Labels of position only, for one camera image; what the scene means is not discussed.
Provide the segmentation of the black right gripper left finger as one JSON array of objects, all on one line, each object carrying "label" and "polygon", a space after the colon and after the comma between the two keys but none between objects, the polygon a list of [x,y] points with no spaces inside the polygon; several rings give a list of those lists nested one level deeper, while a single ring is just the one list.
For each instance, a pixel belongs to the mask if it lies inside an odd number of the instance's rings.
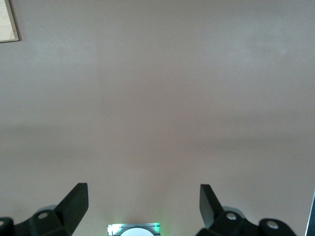
[{"label": "black right gripper left finger", "polygon": [[2,236],[71,236],[89,207],[88,184],[77,184],[56,206],[45,207],[29,219],[15,224],[0,219]]}]

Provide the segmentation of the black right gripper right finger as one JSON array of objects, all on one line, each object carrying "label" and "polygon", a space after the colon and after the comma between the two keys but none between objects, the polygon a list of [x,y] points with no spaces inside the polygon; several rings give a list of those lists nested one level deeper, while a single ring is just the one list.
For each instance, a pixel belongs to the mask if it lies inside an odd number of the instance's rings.
[{"label": "black right gripper right finger", "polygon": [[222,206],[208,184],[200,185],[199,210],[204,222],[198,236],[294,236],[295,232],[283,221],[263,218],[258,225],[251,223],[237,208]]}]

